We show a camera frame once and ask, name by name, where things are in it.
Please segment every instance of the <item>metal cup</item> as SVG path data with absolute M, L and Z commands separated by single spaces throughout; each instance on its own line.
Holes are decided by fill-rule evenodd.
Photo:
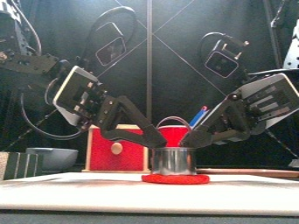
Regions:
M 152 174 L 194 175 L 194 149 L 182 147 L 152 149 Z

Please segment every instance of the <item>white tabletop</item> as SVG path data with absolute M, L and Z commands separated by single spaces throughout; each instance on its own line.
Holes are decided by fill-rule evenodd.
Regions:
M 0 209 L 294 216 L 299 182 L 209 175 L 206 185 L 158 185 L 141 174 L 70 172 L 1 181 Z

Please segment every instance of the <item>silver cup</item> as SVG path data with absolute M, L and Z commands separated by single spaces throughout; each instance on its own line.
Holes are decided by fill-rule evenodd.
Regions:
M 182 147 L 152 149 L 152 174 L 194 175 L 194 149 Z

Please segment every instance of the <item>red box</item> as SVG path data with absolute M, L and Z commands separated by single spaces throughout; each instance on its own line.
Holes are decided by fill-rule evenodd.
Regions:
M 115 128 L 142 134 L 135 125 L 119 124 Z M 90 126 L 85 171 L 148 172 L 148 149 L 125 140 L 106 140 L 99 135 L 98 127 Z

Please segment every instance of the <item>blue pen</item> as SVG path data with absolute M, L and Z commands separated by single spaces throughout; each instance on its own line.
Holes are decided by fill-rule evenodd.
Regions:
M 208 107 L 202 106 L 197 115 L 190 119 L 190 123 L 189 123 L 190 127 L 193 127 L 197 124 L 197 122 L 201 119 L 201 117 L 204 116 L 206 110 L 208 110 Z

